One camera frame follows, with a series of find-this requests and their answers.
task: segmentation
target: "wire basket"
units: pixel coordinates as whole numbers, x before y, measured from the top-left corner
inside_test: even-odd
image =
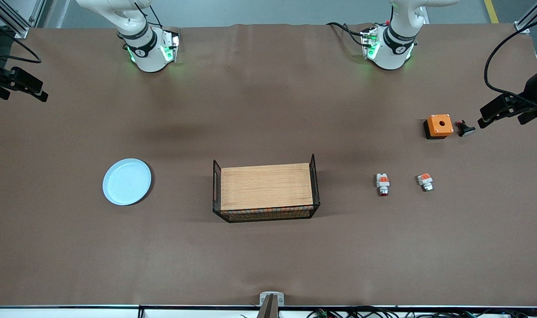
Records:
[[[309,164],[310,187],[312,204],[291,205],[286,207],[252,208],[252,209],[226,209],[222,210],[222,169],[214,160],[214,183],[213,183],[213,212],[229,223],[275,221],[291,219],[309,219],[313,217],[319,208],[318,178],[315,169],[315,156],[311,155]]]

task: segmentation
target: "brown paper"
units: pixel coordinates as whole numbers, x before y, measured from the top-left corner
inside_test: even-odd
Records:
[[[424,26],[406,65],[384,71],[330,26],[189,28],[179,63],[145,74],[115,30],[31,30],[43,63],[10,64],[49,100],[0,99],[0,305],[249,304],[265,290],[293,305],[537,305],[537,120],[441,141],[422,126],[446,113],[475,123],[498,95],[486,58],[513,31]],[[535,72],[519,35],[490,78],[519,92]],[[311,153],[313,219],[212,213],[213,159]],[[115,206],[102,179],[130,157],[153,169],[153,189]]]

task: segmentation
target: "floor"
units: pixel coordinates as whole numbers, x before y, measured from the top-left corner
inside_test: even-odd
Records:
[[[431,23],[490,23],[486,2],[493,3],[499,22],[512,23],[533,5],[534,0],[461,0],[446,8],[428,8],[429,20]],[[390,16],[387,0],[377,0],[372,5],[361,0],[154,0],[153,8],[164,25],[182,28],[233,24],[360,24],[383,22]],[[48,0],[39,25],[47,28],[113,28],[105,18],[85,10],[76,0]],[[537,53],[537,26],[531,28],[530,35]]]
[[[492,0],[498,20],[501,23],[513,23],[519,19],[517,12],[527,12],[534,1],[515,1],[515,0]],[[537,52],[537,26],[529,29],[529,34],[533,38],[533,46]]]

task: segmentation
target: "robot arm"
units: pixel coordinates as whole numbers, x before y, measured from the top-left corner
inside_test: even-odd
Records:
[[[390,24],[379,25],[362,35],[365,58],[386,70],[396,70],[410,58],[416,35],[424,24],[421,7],[444,7],[459,0],[389,0],[392,4]]]
[[[156,72],[176,59],[178,34],[149,26],[140,9],[151,0],[76,0],[113,23],[125,40],[131,60],[145,72]]]
[[[482,118],[478,120],[481,129],[505,117],[518,117],[521,125],[529,123],[537,117],[537,73],[526,82],[523,92],[517,94],[521,98],[509,94],[501,94],[480,109]]]
[[[76,0],[78,4],[113,23],[121,34],[137,34],[147,24],[139,8],[148,8],[150,0]]]

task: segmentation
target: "metal bracket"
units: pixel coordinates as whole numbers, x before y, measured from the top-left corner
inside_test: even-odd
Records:
[[[514,22],[514,27],[516,30],[521,30],[528,24],[532,23],[537,18],[537,1],[527,12],[519,18],[519,20]],[[521,33],[528,34],[529,30],[524,30]]]
[[[39,16],[41,15],[41,11],[45,8],[46,2],[47,0],[37,0],[37,2],[35,3],[33,12],[31,12],[31,16],[29,17],[29,22],[32,27],[37,26]]]
[[[257,318],[278,318],[278,307],[279,307],[279,301],[278,296],[282,296],[282,302],[284,304],[284,294],[281,292],[277,292],[276,294],[274,292],[270,292],[267,294],[262,301],[261,309],[259,309],[259,314],[257,314]]]
[[[15,32],[16,38],[26,38],[31,24],[4,0],[0,0],[0,20]]]
[[[426,7],[420,7],[422,9],[422,14],[424,15],[424,24],[430,24],[430,16],[427,14]]]
[[[514,21],[514,28],[516,30],[520,30],[521,27],[519,26],[518,22],[517,21]],[[520,34],[529,34],[529,29],[525,29],[523,31],[520,32]]]
[[[276,303],[278,304],[279,307],[284,306],[284,293],[279,292],[279,291],[264,291],[264,292],[261,292],[261,294],[259,295],[259,306],[263,305],[263,302],[265,301],[265,298],[267,296],[269,296],[270,294],[274,294],[274,296],[276,296],[276,300],[277,300]]]

